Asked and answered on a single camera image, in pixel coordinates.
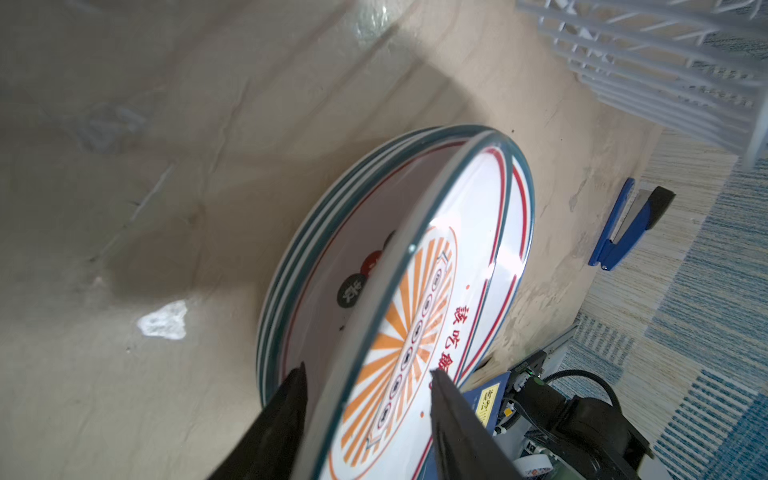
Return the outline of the blue book yellow label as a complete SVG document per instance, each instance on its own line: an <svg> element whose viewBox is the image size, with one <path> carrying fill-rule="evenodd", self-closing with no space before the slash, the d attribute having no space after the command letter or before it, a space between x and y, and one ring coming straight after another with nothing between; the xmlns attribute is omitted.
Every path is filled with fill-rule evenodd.
<svg viewBox="0 0 768 480"><path fill-rule="evenodd" d="M494 436L494 430L498 423L499 412L503 408L503 396L508 384L510 373L505 372L483 385L463 393L464 399L478 417L486 431ZM417 476L418 480L437 480L438 471L436 463L435 446L431 445L425 463Z"/></svg>

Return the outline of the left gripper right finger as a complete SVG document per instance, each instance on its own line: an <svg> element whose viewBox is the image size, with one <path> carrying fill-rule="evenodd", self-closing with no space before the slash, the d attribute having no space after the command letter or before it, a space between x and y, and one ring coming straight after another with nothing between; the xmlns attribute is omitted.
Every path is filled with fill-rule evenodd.
<svg viewBox="0 0 768 480"><path fill-rule="evenodd" d="M431 425L439 479L522 479L469 403L441 370L431 371Z"/></svg>

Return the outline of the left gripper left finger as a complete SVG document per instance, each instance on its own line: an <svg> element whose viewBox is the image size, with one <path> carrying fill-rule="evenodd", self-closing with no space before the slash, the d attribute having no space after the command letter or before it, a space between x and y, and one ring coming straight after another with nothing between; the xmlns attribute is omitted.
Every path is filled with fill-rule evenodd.
<svg viewBox="0 0 768 480"><path fill-rule="evenodd" d="M308 383L304 365L291 370L212 479L288 479L304 434Z"/></svg>

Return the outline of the white round plate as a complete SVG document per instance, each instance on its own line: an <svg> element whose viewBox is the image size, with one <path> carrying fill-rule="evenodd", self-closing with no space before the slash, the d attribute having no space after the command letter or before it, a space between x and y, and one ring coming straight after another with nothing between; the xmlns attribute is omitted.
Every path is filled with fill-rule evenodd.
<svg viewBox="0 0 768 480"><path fill-rule="evenodd" d="M351 214L354 192L390 154L438 129L433 126L412 130L371 150L324 192L295 232L278 263L262 303L257 336L256 379L263 405L268 403L280 385L285 336L292 308L321 253Z"/></svg>
<svg viewBox="0 0 768 480"><path fill-rule="evenodd" d="M331 238L292 308L282 356L282 378L301 362L323 378L359 294L391 236L429 184L465 143L488 132L477 124L438 127L388 156L352 196L349 217ZM535 194L528 159L504 136L500 148L512 159L512 199L500 236L496 272L457 382L463 384L486 355L518 291L533 238Z"/></svg>
<svg viewBox="0 0 768 480"><path fill-rule="evenodd" d="M296 479L413 479L427 458L431 377L457 380L497 268L514 157L485 131L415 203L367 281L313 411Z"/></svg>

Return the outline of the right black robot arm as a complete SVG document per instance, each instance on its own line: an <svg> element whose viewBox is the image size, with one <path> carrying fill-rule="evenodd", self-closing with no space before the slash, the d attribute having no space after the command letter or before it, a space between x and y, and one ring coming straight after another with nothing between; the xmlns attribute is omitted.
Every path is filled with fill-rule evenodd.
<svg viewBox="0 0 768 480"><path fill-rule="evenodd" d="M609 400L566 397L552 383L568 377L593 381ZM511 402L530 423L526 438L585 479L639 479L641 467L656 458L649 441L623 415L613 388L592 372L531 376L512 388Z"/></svg>

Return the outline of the blue flat box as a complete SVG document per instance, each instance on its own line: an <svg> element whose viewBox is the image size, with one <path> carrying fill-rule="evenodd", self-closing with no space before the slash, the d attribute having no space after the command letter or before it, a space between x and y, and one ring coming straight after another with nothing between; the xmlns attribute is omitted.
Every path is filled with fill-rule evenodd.
<svg viewBox="0 0 768 480"><path fill-rule="evenodd" d="M599 266L604 271L613 270L645 232L658 223L676 197L673 191L656 186L653 190L639 190L628 206L635 183L634 178L628 178L622 186L588 261L589 266Z"/></svg>

